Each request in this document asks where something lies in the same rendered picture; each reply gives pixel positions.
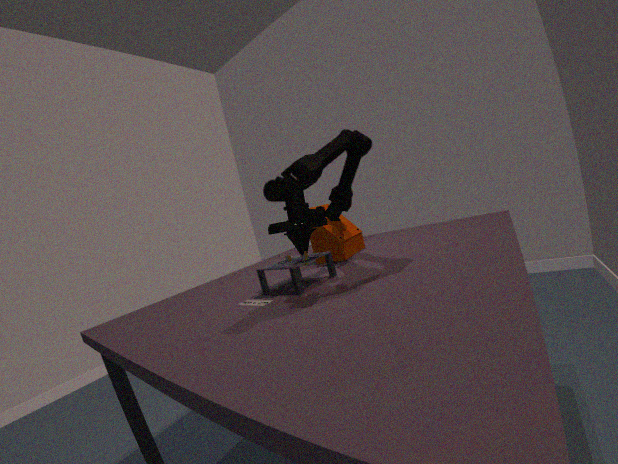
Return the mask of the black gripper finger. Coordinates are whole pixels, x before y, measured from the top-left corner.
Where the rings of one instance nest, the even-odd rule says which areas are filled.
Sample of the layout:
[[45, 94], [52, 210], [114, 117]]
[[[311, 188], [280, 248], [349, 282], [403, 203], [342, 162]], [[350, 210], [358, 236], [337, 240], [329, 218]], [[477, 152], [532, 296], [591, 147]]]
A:
[[291, 240], [291, 242], [294, 244], [294, 246], [296, 247], [300, 255], [304, 255], [304, 248], [303, 248], [303, 241], [302, 241], [303, 232], [304, 230], [284, 234]]
[[310, 237], [314, 230], [316, 230], [316, 228], [304, 230], [303, 235], [302, 235], [303, 248], [304, 248], [304, 251], [307, 251], [307, 253], [308, 253]]

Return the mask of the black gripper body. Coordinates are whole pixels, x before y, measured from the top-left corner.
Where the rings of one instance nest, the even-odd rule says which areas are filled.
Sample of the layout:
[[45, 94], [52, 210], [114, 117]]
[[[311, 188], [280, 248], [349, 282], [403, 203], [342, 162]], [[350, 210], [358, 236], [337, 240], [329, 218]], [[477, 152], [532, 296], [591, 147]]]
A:
[[300, 223], [300, 224], [295, 225], [296, 224], [295, 214], [296, 214], [297, 206], [301, 206], [301, 209], [303, 209], [305, 207], [304, 205], [308, 203], [305, 203], [305, 200], [295, 200], [295, 201], [286, 202], [285, 204], [286, 204], [286, 207], [283, 207], [283, 209], [287, 210], [288, 221], [270, 224], [268, 227], [269, 235], [281, 233], [281, 232], [287, 232], [287, 233], [297, 232], [297, 231], [302, 231], [302, 230], [313, 229], [313, 227], [328, 225], [326, 218], [323, 218], [323, 224], [318, 224], [316, 226], [312, 226], [302, 221], [301, 223], [303, 224]]

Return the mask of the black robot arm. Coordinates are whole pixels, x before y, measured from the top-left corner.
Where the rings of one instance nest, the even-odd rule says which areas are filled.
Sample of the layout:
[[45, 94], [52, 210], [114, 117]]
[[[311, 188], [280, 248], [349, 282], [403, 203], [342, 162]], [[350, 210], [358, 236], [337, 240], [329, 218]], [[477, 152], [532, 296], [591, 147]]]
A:
[[[340, 178], [339, 185], [335, 186], [329, 196], [332, 201], [327, 210], [322, 206], [309, 209], [308, 204], [304, 208], [297, 206], [295, 221], [301, 221], [312, 226], [323, 224], [326, 216], [331, 221], [341, 221], [339, 216], [343, 211], [348, 211], [352, 205], [352, 183], [362, 156], [371, 150], [372, 141], [358, 130], [342, 130], [329, 144], [322, 147], [314, 154], [309, 154], [296, 160], [285, 171], [283, 177], [276, 177], [264, 184], [263, 194], [271, 202], [290, 202], [305, 200], [304, 189], [314, 184], [321, 176], [323, 169], [334, 161], [346, 150], [345, 166]], [[297, 178], [293, 177], [291, 173]]]

